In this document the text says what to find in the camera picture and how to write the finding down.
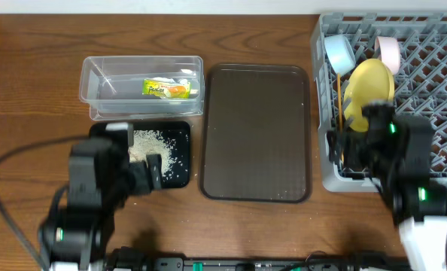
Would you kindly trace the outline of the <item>rice and peanut shell waste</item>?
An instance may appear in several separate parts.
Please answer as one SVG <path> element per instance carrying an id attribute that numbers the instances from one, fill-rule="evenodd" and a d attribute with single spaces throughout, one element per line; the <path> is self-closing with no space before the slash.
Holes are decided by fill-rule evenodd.
<path id="1" fill-rule="evenodd" d="M 129 160 L 131 163 L 147 161 L 147 155 L 159 154 L 162 158 L 163 177 L 173 177 L 172 167 L 177 159 L 172 156 L 175 150 L 175 140 L 166 139 L 163 133 L 156 130 L 136 130 L 133 133 L 133 146 L 129 147 Z"/>

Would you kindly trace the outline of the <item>wooden chopstick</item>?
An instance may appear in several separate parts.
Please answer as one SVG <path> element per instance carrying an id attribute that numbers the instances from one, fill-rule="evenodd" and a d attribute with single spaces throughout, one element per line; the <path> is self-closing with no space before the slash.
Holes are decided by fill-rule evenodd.
<path id="1" fill-rule="evenodd" d="M 341 75 L 340 75 L 340 73 L 336 74 L 336 86 L 337 86 L 337 94 L 338 94 L 339 132 L 342 134 L 342 132 L 343 132 L 343 111 L 342 111 L 342 89 L 341 89 Z M 345 162 L 343 151 L 341 152 L 341 161 L 342 161 L 342 164 Z"/>

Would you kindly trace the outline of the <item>yellow plate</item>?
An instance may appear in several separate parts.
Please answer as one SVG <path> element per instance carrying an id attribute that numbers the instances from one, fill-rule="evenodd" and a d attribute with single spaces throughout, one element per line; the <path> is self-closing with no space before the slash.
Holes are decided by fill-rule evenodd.
<path id="1" fill-rule="evenodd" d="M 380 59 L 363 61 L 351 74 L 344 91 L 344 116 L 349 127 L 356 132 L 366 132 L 369 124 L 362 109 L 371 102 L 394 99 L 394 76 Z"/>

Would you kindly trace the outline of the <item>light blue bowl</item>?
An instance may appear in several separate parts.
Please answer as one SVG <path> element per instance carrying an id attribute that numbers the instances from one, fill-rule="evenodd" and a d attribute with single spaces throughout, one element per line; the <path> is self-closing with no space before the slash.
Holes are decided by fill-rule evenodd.
<path id="1" fill-rule="evenodd" d="M 344 35 L 326 37 L 324 48 L 335 73 L 344 75 L 356 66 L 354 52 Z"/>

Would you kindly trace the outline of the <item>pink bowl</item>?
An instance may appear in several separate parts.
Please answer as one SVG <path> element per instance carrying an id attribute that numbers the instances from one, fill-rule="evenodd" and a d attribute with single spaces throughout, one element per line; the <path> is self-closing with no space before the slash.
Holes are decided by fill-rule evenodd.
<path id="1" fill-rule="evenodd" d="M 392 37 L 377 36 L 375 40 L 375 57 L 380 59 L 396 75 L 400 70 L 400 47 L 398 40 Z"/>

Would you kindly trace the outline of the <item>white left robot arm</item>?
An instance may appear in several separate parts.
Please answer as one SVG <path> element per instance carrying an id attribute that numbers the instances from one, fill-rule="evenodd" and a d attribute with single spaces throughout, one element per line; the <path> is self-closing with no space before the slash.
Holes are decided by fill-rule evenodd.
<path id="1" fill-rule="evenodd" d="M 55 193 L 38 241 L 48 268 L 66 262 L 87 270 L 105 258 L 114 213 L 128 197 L 162 189 L 162 158 L 150 154 L 132 163 L 127 145 L 90 138 L 72 146 L 68 173 L 69 184 Z"/>

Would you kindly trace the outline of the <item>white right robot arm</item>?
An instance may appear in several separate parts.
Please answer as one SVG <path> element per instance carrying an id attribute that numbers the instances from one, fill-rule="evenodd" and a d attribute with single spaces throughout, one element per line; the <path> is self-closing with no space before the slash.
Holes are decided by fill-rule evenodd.
<path id="1" fill-rule="evenodd" d="M 326 133 L 329 160 L 369 170 L 411 269 L 447 270 L 447 187 L 430 177 L 430 121 L 396 114 L 386 102 L 365 106 L 362 115 L 367 131 Z"/>

